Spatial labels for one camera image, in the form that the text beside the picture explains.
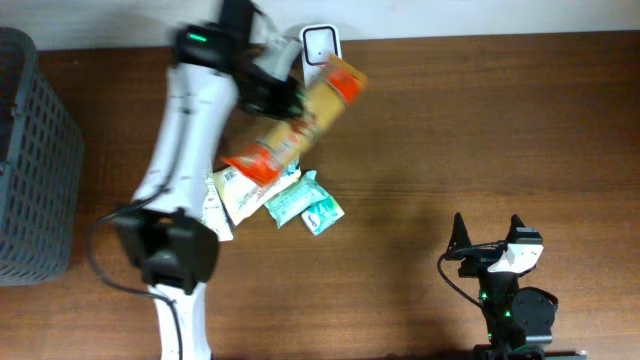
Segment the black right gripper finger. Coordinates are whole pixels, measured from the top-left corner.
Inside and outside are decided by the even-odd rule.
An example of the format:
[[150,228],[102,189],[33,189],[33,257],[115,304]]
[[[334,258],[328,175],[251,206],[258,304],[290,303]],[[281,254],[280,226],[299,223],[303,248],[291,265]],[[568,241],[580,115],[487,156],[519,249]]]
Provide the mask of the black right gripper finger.
[[462,214],[457,212],[454,216],[451,237],[446,249],[447,260],[462,260],[471,251],[469,238]]
[[525,225],[517,214],[511,216],[510,219],[510,228],[509,232],[505,238],[507,243],[515,243],[518,239],[523,236],[523,232],[521,228],[524,228]]

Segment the orange spaghetti package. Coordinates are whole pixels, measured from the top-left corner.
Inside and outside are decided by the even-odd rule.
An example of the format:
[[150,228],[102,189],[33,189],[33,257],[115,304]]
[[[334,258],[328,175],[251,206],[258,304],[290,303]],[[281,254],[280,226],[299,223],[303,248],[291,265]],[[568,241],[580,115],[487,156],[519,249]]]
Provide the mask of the orange spaghetti package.
[[255,143],[222,161],[254,183],[268,186],[286,167],[308,152],[361,95],[368,77],[332,55],[303,93],[302,115],[280,122]]

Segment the cream yellow food pouch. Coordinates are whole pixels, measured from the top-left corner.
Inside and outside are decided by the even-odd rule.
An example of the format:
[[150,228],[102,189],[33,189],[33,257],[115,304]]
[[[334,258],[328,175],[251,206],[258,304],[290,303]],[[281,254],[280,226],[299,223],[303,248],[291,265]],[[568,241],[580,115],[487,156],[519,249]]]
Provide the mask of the cream yellow food pouch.
[[284,173],[267,186],[257,185],[231,166],[212,174],[213,184],[234,226],[250,217],[259,207],[300,177],[299,159],[293,160]]

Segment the teal wet wipes pack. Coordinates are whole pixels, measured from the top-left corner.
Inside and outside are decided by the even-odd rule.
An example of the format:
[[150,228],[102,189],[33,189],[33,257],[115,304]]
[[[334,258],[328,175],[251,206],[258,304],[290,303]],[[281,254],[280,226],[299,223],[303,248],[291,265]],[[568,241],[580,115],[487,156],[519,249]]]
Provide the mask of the teal wet wipes pack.
[[329,193],[317,183],[316,175],[316,170],[307,171],[298,181],[265,203],[278,228],[329,196]]

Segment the white tube with cork cap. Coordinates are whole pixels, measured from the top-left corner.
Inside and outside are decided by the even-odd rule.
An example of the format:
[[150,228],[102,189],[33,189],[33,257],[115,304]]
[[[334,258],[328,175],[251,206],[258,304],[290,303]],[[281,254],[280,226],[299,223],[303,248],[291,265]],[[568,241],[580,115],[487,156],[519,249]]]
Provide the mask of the white tube with cork cap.
[[211,168],[207,171],[205,184],[207,195],[202,206],[201,222],[217,235],[219,241],[231,241],[233,239],[232,224],[215,186]]

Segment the small teal tissue pack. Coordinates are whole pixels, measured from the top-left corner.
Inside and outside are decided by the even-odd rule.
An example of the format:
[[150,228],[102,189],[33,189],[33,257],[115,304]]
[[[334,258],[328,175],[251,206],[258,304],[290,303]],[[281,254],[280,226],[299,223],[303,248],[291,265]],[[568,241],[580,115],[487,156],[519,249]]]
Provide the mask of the small teal tissue pack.
[[319,235],[345,215],[339,203],[328,196],[302,212],[301,218],[313,235]]

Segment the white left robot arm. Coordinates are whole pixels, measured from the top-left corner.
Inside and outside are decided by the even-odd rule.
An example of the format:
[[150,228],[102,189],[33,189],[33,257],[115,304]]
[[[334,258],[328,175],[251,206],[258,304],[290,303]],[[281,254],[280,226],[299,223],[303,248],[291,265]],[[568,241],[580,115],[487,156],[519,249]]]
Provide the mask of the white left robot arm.
[[225,1],[218,19],[176,31],[162,126],[130,204],[105,216],[154,301],[164,359],[210,359],[206,287],[219,257],[201,221],[205,182],[235,108],[274,119],[303,112],[290,70],[302,47],[283,35],[251,42],[258,7]]

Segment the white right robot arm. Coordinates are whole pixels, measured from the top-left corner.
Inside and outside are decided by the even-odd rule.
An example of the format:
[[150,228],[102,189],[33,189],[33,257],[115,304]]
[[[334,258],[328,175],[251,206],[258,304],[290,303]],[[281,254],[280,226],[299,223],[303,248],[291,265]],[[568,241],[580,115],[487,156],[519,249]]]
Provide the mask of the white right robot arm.
[[446,251],[437,261],[458,261],[458,276],[479,281],[476,298],[448,277],[445,282],[478,307],[486,322],[487,345],[476,345],[474,359],[543,359],[552,340],[558,298],[540,288],[522,287],[519,279],[536,268],[544,250],[539,231],[514,215],[503,240],[472,244],[460,213],[454,216]]

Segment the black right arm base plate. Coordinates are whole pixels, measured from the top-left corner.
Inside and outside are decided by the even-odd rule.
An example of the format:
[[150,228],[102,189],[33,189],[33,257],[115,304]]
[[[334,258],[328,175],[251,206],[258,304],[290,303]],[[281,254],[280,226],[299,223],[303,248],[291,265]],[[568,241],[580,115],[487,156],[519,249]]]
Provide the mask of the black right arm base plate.
[[588,360],[586,353],[552,352],[545,353],[541,348],[516,351],[506,347],[477,345],[472,351],[473,360]]

